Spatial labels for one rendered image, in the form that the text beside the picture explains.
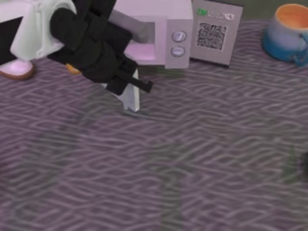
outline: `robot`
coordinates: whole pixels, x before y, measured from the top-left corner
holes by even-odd
[[[135,78],[138,64],[124,54],[132,39],[146,42],[146,27],[113,12],[115,3],[0,0],[0,25],[7,23],[10,28],[10,38],[0,47],[0,65],[47,57],[70,65],[94,83],[104,84],[116,96],[121,96],[129,84],[150,93],[153,83]],[[126,28],[121,25],[124,20],[131,21],[124,23]]]

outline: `orange object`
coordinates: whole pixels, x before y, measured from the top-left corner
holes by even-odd
[[[292,29],[308,28],[308,8],[298,4],[286,4],[279,7],[276,16],[285,26]]]
[[[70,64],[66,64],[66,68],[68,69],[68,71],[71,73],[71,74],[74,74],[74,75],[78,75],[78,74],[81,74],[80,71],[78,71],[76,68],[74,68],[72,65]]]

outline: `gray cardboard sign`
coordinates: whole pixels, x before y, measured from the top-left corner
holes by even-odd
[[[229,66],[243,6],[193,0],[191,58]]]

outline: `mug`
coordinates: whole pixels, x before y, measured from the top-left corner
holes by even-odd
[[[308,63],[308,8],[298,4],[279,7],[262,40],[263,49],[270,56],[295,62]]]

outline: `cup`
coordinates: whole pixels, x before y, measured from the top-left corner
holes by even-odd
[[[263,49],[270,56],[295,62],[308,63],[308,8],[298,4],[279,7],[262,39]]]

